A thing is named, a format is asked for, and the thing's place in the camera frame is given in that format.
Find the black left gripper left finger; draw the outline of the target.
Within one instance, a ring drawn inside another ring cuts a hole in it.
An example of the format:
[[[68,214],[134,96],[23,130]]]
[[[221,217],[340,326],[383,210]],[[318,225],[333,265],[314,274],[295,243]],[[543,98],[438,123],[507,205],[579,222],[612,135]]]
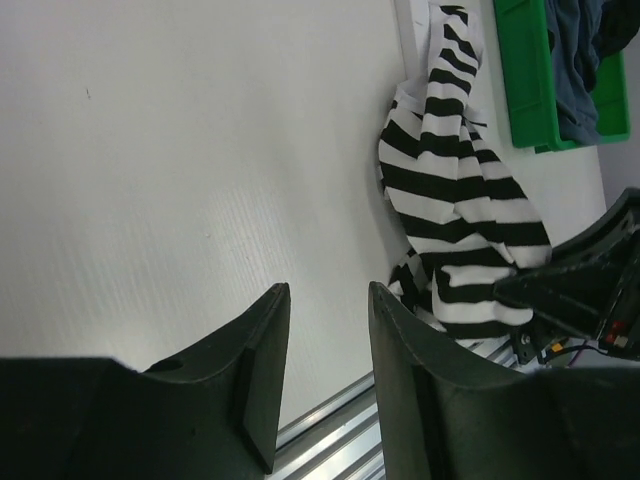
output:
[[[274,468],[289,286],[143,372],[112,358],[1,362],[5,479],[262,479]]]

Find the black white striped tank top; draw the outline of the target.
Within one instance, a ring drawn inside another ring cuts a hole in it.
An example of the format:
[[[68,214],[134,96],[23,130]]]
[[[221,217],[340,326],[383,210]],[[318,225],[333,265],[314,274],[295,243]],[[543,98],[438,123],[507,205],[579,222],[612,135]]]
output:
[[[540,215],[471,103],[483,48],[471,12],[431,5],[425,70],[397,87],[378,145],[382,193],[409,244],[390,290],[456,339],[528,324],[533,311],[501,302],[495,285],[551,257]]]

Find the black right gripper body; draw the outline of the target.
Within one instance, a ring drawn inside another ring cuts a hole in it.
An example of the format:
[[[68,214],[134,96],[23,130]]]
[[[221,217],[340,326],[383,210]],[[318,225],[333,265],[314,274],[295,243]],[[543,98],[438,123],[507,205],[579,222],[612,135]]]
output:
[[[605,307],[596,333],[569,333],[540,318],[516,329],[514,353],[520,363],[536,359],[548,363],[552,358],[569,353],[558,352],[552,345],[577,339],[595,342],[604,355],[637,361],[639,359],[639,190],[628,188],[614,205],[591,227],[553,249],[551,261],[542,266],[577,265],[599,262],[620,267],[620,280]]]

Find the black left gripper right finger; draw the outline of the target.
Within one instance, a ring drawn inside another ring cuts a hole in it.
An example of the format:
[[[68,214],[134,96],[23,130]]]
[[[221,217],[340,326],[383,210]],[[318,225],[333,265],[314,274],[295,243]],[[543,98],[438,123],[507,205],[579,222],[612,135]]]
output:
[[[639,372],[522,374],[369,286],[369,335],[390,479],[635,479]]]

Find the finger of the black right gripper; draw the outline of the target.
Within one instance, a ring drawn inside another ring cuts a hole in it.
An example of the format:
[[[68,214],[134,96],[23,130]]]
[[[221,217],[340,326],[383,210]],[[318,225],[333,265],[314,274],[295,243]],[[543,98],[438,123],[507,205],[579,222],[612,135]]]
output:
[[[494,293],[569,333],[596,333],[619,280],[616,264],[547,266],[498,281]]]

